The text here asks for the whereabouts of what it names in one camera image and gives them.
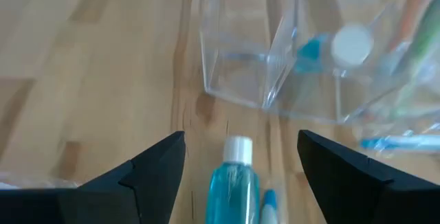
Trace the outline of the teal mouthwash bottle white cap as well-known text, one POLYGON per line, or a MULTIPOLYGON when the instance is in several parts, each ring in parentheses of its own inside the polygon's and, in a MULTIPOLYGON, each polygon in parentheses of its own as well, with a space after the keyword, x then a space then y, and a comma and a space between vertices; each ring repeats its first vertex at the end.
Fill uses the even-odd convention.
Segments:
POLYGON ((205 224, 259 224, 259 177, 252 167, 252 139, 225 140, 223 163, 213 171, 205 224))
POLYGON ((355 69, 371 54, 374 39, 366 26, 349 23, 335 33, 309 39, 296 52, 294 72, 323 74, 355 69))

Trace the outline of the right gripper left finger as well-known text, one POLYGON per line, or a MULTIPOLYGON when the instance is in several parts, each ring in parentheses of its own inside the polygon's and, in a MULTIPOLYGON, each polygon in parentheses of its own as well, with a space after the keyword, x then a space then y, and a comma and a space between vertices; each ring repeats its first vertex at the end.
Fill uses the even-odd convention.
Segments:
POLYGON ((0 190, 0 224, 168 224, 184 135, 176 131, 77 188, 0 190))

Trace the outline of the clear plastic bag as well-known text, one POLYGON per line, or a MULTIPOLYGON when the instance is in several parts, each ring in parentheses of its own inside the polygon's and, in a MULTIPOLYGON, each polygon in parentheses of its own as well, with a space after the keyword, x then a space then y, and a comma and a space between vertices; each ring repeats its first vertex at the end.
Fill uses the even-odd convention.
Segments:
POLYGON ((395 71, 416 31, 387 51, 405 2, 201 0, 204 88, 231 102, 318 122, 391 123, 440 114, 440 48, 424 61, 403 113, 393 112, 405 81, 395 71), (366 26, 373 36, 363 65, 334 73, 294 72, 301 45, 349 23, 366 26))

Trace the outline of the blue toothbrush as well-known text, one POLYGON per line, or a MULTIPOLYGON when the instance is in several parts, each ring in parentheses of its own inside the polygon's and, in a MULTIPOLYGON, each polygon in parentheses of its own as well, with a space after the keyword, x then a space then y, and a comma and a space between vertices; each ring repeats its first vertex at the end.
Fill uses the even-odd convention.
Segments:
POLYGON ((359 136, 360 146, 370 150, 440 152, 440 134, 359 136))
POLYGON ((259 224, 278 224, 277 196, 274 189, 268 189, 263 196, 259 224))

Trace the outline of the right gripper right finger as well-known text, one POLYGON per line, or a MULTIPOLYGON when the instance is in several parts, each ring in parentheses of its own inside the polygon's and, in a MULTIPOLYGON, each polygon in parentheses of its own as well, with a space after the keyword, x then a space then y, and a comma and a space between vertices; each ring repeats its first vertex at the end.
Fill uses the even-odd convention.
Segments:
POLYGON ((309 130, 297 150, 327 224, 440 224, 440 185, 309 130))

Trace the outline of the orange toothbrush in clear wrapper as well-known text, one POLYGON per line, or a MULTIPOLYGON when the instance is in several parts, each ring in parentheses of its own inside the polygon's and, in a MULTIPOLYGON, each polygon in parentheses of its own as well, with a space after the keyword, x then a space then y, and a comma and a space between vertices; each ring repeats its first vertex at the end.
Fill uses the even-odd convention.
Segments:
POLYGON ((393 38, 388 44, 388 52, 394 51, 402 42, 410 40, 429 3, 430 0, 406 0, 393 38))

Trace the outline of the green toothbrush in clear wrapper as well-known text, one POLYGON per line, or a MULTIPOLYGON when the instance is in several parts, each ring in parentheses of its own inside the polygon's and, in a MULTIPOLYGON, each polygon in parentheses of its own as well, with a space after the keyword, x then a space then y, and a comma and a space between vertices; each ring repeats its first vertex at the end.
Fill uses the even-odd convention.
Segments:
POLYGON ((431 0, 413 36, 407 52, 397 65, 395 73, 405 81, 399 90, 393 112, 403 113, 406 99, 413 93, 416 78, 426 59, 440 48, 440 0, 431 0))

